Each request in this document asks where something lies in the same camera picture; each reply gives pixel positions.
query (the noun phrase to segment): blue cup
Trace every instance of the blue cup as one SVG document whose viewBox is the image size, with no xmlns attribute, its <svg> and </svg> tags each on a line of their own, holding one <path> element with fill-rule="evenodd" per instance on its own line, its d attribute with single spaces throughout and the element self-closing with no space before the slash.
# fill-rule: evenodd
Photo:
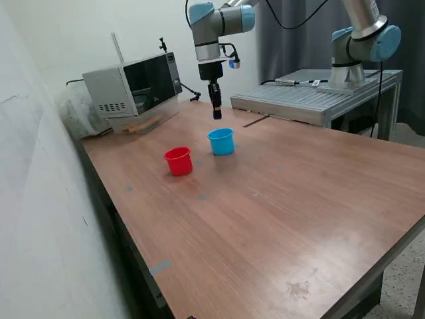
<svg viewBox="0 0 425 319">
<path fill-rule="evenodd" d="M 214 155 L 220 156 L 233 153 L 233 130 L 231 128 L 219 128 L 209 132 L 208 138 Z"/>
</svg>

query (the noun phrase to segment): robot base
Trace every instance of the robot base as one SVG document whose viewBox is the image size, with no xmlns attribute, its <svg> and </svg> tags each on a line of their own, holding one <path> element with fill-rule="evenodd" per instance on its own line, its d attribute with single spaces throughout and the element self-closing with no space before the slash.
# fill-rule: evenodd
<svg viewBox="0 0 425 319">
<path fill-rule="evenodd" d="M 321 85 L 316 88 L 318 93 L 336 93 L 341 95 L 356 95 L 372 88 L 377 82 L 375 78 L 366 78 L 362 84 L 349 83 L 345 88 L 330 88 L 329 85 Z"/>
<path fill-rule="evenodd" d="M 316 92 L 355 95 L 376 84 L 375 78 L 365 78 L 361 63 L 352 66 L 333 67 L 327 85 L 319 86 Z"/>
</svg>

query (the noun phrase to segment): floor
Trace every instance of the floor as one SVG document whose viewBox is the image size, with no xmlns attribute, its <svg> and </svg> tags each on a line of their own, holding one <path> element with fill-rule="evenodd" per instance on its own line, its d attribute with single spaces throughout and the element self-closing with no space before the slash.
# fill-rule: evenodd
<svg viewBox="0 0 425 319">
<path fill-rule="evenodd" d="M 425 148 L 425 137 L 416 135 L 405 124 L 397 124 L 395 142 Z M 385 270 L 381 304 L 365 318 L 410 319 L 424 264 L 425 231 Z"/>
</svg>

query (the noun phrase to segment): gray curtain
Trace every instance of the gray curtain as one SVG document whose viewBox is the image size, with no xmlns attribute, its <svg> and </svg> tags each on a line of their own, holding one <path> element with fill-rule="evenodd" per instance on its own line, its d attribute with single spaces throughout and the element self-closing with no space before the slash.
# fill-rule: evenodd
<svg viewBox="0 0 425 319">
<path fill-rule="evenodd" d="M 286 27 L 305 20 L 322 0 L 270 0 Z M 425 1 L 377 0 L 381 14 L 402 29 L 398 52 L 385 69 L 404 70 L 398 122 L 425 136 Z M 351 26 L 341 0 L 329 0 L 306 25 L 287 31 L 275 22 L 265 1 L 260 3 L 261 80 L 275 79 L 301 68 L 330 68 L 333 31 Z M 365 68 L 379 69 L 365 63 Z"/>
</svg>

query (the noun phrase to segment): gray tape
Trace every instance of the gray tape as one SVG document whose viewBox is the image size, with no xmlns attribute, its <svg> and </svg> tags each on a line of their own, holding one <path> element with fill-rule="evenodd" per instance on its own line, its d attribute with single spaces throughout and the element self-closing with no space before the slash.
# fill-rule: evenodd
<svg viewBox="0 0 425 319">
<path fill-rule="evenodd" d="M 168 259 L 166 261 L 163 261 L 162 263 L 154 266 L 152 269 L 149 269 L 150 273 L 152 276 L 155 276 L 157 273 L 159 273 L 160 271 L 168 268 L 171 266 L 171 261 L 169 261 Z"/>
</svg>

